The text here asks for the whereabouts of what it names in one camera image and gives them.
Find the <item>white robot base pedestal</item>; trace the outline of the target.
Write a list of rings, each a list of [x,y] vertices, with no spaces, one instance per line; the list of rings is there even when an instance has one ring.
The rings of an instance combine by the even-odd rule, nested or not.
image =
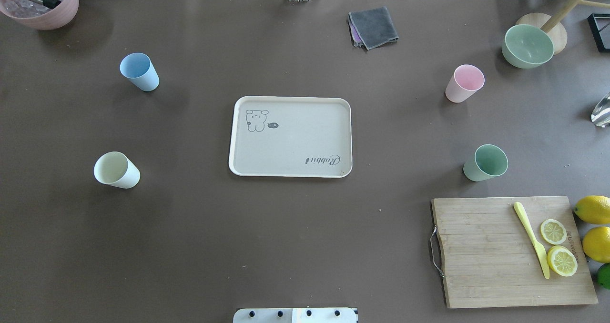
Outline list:
[[[243,308],[235,312],[233,323],[357,323],[356,308]]]

